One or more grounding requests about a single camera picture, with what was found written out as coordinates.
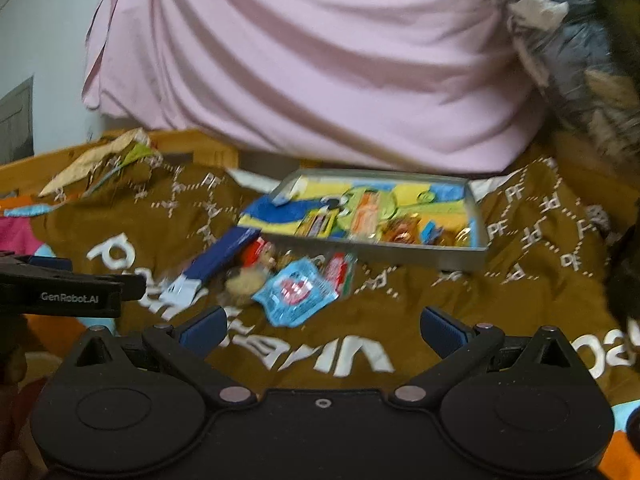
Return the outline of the brown candy in tray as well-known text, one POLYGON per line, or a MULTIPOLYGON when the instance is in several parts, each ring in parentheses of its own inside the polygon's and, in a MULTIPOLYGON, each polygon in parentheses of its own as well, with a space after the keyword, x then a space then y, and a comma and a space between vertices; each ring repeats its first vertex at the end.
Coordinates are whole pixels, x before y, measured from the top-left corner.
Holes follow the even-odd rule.
POLYGON ((391 218, 381 231, 385 243, 415 245, 420 243, 420 214, 403 214, 391 218))

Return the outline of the light blue snack packet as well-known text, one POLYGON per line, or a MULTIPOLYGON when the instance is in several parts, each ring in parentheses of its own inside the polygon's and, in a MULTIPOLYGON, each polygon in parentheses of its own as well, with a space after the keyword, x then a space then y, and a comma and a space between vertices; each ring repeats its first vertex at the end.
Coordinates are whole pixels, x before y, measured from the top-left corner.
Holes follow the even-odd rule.
POLYGON ((252 296, 272 326, 289 328, 303 325, 337 298, 334 286, 308 258, 288 264, 252 296))

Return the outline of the grey tray with drawing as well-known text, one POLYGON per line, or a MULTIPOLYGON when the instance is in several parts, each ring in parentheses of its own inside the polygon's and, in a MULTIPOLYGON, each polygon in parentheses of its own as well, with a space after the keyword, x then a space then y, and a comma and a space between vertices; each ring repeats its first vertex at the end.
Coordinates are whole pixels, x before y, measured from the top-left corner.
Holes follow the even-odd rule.
POLYGON ((361 259, 431 266, 444 271, 480 269, 488 234, 469 182, 431 174, 363 169, 301 169, 248 205, 239 226, 258 229, 270 240, 306 250, 335 248, 361 259), (365 190, 381 192, 381 212, 373 240, 350 237, 352 216, 365 190), (338 216, 328 238, 298 237, 309 211, 326 207, 338 216), (381 231, 391 218, 420 214, 420 243, 385 243, 381 231))

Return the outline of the orange snack packet in tray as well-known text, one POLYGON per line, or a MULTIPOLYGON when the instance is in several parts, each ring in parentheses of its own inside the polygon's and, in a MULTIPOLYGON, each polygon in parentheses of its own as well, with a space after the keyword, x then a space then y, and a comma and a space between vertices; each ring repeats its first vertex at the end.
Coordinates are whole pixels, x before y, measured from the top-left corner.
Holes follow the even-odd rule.
POLYGON ((373 240, 380 221, 382 195, 378 190, 365 190, 352 216, 350 237, 373 240))

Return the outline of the beige green cloth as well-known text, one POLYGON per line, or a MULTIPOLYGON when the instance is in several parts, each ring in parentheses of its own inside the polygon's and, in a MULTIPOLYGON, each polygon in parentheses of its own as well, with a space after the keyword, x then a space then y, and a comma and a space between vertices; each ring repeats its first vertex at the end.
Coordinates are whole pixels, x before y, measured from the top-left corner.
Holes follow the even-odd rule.
POLYGON ((39 192, 39 197, 44 197, 58 190, 62 190, 66 185, 75 183, 87 177, 94 170, 101 166, 107 157, 122 154, 127 148, 132 146, 134 154, 141 153, 142 156, 154 154, 152 143, 149 135, 142 129, 132 129, 121 134, 113 141, 107 144, 98 145, 96 148, 90 148, 78 159, 75 159, 70 166, 67 166, 61 172, 56 174, 39 192))

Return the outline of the red green snack packet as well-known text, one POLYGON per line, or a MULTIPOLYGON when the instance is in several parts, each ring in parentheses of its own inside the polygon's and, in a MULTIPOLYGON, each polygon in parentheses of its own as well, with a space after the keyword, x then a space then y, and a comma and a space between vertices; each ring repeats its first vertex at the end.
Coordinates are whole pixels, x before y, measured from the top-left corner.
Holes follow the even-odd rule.
POLYGON ((323 277, 331 284, 337 297, 347 295, 352 286, 357 258, 347 252, 334 252, 324 267, 323 277))

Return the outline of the pink bed sheet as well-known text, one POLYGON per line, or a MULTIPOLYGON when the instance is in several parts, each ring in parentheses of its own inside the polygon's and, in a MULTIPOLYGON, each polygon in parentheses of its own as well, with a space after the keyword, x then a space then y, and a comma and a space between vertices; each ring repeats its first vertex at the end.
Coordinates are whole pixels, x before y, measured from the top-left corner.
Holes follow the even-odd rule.
POLYGON ((296 158, 492 174, 547 111, 489 0, 101 0, 85 106, 296 158))

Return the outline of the brown printed cloth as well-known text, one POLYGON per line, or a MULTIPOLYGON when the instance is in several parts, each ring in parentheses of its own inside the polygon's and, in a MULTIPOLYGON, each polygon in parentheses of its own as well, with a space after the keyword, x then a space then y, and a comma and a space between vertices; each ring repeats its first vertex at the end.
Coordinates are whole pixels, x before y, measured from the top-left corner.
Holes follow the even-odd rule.
POLYGON ((238 304, 219 282, 186 309, 164 301, 181 268, 231 228, 253 196, 218 168, 140 160, 82 200, 3 218, 1 246, 70 259, 82 273, 141 275, 144 295, 114 323, 124 335, 220 304, 228 334, 209 362, 258 391, 395 387, 436 362, 419 334, 421 311, 434 306, 516 336, 558 326, 612 404, 638 400, 638 327, 620 330, 608 313, 604 241, 552 159, 531 162, 482 200, 489 246, 480 272, 358 258, 344 295, 295 328, 271 325, 259 304, 238 304))

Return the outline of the plastic bag of clothes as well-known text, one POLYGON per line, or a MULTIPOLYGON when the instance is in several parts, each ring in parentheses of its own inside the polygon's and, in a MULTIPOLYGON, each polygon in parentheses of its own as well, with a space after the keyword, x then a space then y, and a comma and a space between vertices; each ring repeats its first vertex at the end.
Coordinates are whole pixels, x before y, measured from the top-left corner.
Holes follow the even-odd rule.
POLYGON ((639 163, 639 0, 491 0, 559 120, 601 156, 639 163))

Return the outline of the yellow purple snack packet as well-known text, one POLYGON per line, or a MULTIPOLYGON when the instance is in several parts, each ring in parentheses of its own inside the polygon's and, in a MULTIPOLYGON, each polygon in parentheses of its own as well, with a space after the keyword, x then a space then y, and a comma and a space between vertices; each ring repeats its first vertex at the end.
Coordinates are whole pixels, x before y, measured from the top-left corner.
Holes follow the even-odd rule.
POLYGON ((322 207, 308 212, 295 231, 298 237, 328 238, 338 216, 337 209, 322 207))

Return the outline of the round cookie packet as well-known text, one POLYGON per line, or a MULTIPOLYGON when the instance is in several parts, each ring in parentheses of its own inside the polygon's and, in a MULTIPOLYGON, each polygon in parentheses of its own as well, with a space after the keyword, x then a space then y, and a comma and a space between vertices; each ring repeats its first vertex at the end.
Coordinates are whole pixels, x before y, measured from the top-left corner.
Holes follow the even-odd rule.
POLYGON ((243 307, 251 304, 254 295, 267 283, 271 273, 263 266, 244 266, 234 269, 224 282, 229 302, 232 306, 243 307))

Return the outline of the dark blue snack bar wrapper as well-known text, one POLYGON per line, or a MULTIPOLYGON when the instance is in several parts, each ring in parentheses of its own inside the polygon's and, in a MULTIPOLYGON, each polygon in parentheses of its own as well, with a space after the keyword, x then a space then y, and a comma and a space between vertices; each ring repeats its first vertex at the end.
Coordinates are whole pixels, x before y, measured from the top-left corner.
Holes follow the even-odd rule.
POLYGON ((160 300, 174 307, 187 308, 205 283, 242 250, 257 240, 258 229, 234 226, 205 252, 199 254, 160 294, 160 300))

